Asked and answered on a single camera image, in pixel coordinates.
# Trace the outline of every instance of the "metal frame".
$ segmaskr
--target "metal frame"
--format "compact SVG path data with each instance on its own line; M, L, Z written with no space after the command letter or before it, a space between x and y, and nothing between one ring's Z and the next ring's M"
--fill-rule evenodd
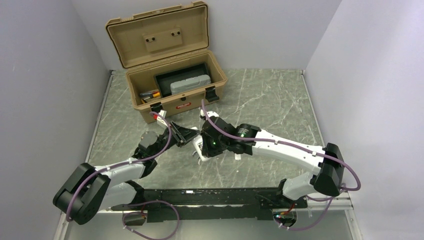
M311 106L311 109L312 109L312 112L313 112L313 116L315 118L316 125L318 127L318 132L319 132L319 136L320 136L320 139L321 139L321 143L322 143L322 145L324 145L324 140L323 140L323 137L322 137L322 134L321 134L320 127L318 125L318 121L317 121L317 117L316 117L316 114L315 114L315 111L314 111L314 107L312 105L311 98L310 98L310 95L309 95L309 92L308 92L308 88L306 86L306 82L305 82L305 78L304 78L304 72L305 71L302 70L300 75L301 75L304 87L306 89L307 96L309 98L309 103L310 103L310 106ZM96 133L97 133L99 124L100 124L100 120L101 120L101 117L102 117L103 109L104 109L105 102L106 102L106 99L107 99L107 96L108 96L108 93L109 93L109 89L110 89L110 86L111 86L111 83L112 83L113 76L114 76L114 71L111 72L111 75L109 77L107 88L106 88L106 91L105 91L105 94L104 94L104 97L103 97L103 102L101 104L101 108L100 108L100 111L99 111L98 116L97 116L97 121L96 121L96 124L95 124L93 136L91 138L91 143L90 143L90 146L89 146L89 149L88 149L88 152L87 152L87 156L85 158L86 163L88 162L88 160L90 158L90 154L91 154L91 151L92 151L92 148L93 148L93 143L94 143L94 140L95 140L95 137L96 137ZM326 198L327 196L324 196L320 193L313 193L313 194L310 195L310 197L312 197L312 198ZM309 211L310 214L313 214L313 212L315 212L315 211L321 212L327 206L327 202L316 202L316 201L312 201L312 200L309 200L309 199L307 200L307 204L308 204L307 208L296 208L296 210L297 211ZM274 209L274 210L275 211L285 211L287 209L281 208L281 209ZM350 233L352 235L352 239L354 239L354 240L362 240L363 239L360 228L358 226L358 221L357 221L356 216L355 216L354 207L352 205L349 193L344 192L344 193L340 194L338 197L334 198L334 200L332 201L328 210L329 211L344 211L348 225L349 225L349 228L350 228ZM107 208L107 209L104 209L104 210L100 210L98 213L117 213L117 212L124 214L124 213L127 213L128 211L125 211L125 210L123 210L123 211L113 211L110 208ZM55 233L53 239L54 240L64 240L68 226L69 226L69 223L66 221L66 214L61 213L59 223L58 223L58 226L57 226L57 229L56 229L56 233Z

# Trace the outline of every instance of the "toolbox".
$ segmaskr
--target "toolbox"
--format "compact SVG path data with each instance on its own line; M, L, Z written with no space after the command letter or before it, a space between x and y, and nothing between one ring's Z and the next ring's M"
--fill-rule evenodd
M155 121L149 115L151 111L158 113L163 109L171 116L198 108L202 99L210 104L222 98L227 77L208 50L208 5L205 2L111 19L106 30L122 66L128 69L126 80L132 106L147 123ZM196 77L195 73L207 74L210 84L171 94L158 82L167 81L170 73L183 74L187 78ZM160 97L148 102L140 97L158 89L164 91Z

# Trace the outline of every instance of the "toolbox latch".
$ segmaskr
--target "toolbox latch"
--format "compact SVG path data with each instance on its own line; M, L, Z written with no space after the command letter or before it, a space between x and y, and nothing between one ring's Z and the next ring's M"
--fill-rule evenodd
M162 107L162 103L158 102L158 103L150 105L150 109L152 112L159 113L164 108Z
M209 102L213 102L213 101L217 101L220 99L219 96L217 96L216 92L215 92L215 86L211 86L205 89L206 90L206 94L204 95L204 98Z

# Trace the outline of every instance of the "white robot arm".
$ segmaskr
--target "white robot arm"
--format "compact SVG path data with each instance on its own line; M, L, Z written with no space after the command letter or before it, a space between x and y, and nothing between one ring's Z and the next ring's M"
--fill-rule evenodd
M215 112L208 112L207 116L210 117L215 126L211 122L206 121L199 131L196 128L180 127L171 122L169 129L171 129L172 134L169 134L167 126L165 126L167 127L165 132L159 136L151 131L145 132L141 136L141 141L134 155L121 162L122 164L118 167L91 166L88 163L79 165L57 192L53 199L53 204L66 212L76 189L80 187L88 176L98 170L104 171L90 178L71 206L69 215L78 224L88 222L98 210L122 204L138 204L148 200L148 197L145 197L145 189L132 180L143 178L153 171L157 165L154 159L149 161L140 160L153 156L164 149L169 136L172 137L169 140L170 144L167 149L173 145L184 146L193 140L194 148L202 161L207 161L222 154L224 151L230 151L237 156L242 154L265 156L291 163L304 169L306 173L292 179L281 180L277 188L248 189L253 194L252 197L256 197L257 193L262 191L262 193L268 194L268 198L274 199L267 208L284 208L294 206L294 203L297 203L297 207L300 207L303 197L311 193L318 192L333 197L341 193L340 186L344 167L324 157L333 156L343 161L336 145L329 143L323 148L321 146L301 144L273 135L250 124L243 123L234 127L226 123ZM200 117L205 119L203 112L201 112ZM231 192L237 191L237 189L222 188L216 189L216 191ZM194 198L193 201L199 203L196 195L190 195L190 193L194 192L194 190L186 191L184 195L178 196L178 201L181 202L180 198L185 196L186 198L184 199ZM219 202L220 200L212 199L211 201ZM235 201L248 206L249 204L254 204L252 201L255 201L255 199L249 200L242 197Z

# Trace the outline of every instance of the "gray marble tabletop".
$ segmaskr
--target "gray marble tabletop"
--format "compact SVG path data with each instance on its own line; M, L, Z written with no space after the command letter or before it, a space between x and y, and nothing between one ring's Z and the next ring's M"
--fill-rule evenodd
M88 162L103 166L126 160L145 131L163 133L156 123L146 124L132 107L125 72L112 73L112 82ZM308 145L322 145L319 129L300 70L228 69L223 98L206 106L227 123L258 126L277 136ZM201 128L199 110L167 117L183 127ZM276 187L281 179L303 173L279 160L243 155L235 160L226 152L206 162L192 157L194 147L172 147L156 160L158 166L137 182L144 188Z

